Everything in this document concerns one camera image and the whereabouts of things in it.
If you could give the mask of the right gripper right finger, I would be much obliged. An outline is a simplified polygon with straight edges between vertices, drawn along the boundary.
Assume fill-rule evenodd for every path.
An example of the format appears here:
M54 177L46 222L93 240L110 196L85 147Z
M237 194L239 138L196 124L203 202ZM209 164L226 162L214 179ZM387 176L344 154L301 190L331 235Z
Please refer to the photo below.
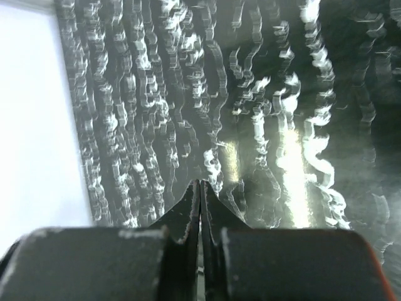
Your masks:
M221 245L224 228L249 229L214 192L206 180L200 182L200 220L206 300L227 300L226 264Z

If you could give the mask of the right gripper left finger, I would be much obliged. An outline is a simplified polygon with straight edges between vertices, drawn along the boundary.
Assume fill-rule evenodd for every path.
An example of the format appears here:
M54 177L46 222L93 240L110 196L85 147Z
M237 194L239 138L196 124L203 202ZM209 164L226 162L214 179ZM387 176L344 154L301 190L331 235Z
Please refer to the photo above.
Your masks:
M200 181L192 180L181 199L150 226L167 234L158 300L197 299L200 188Z

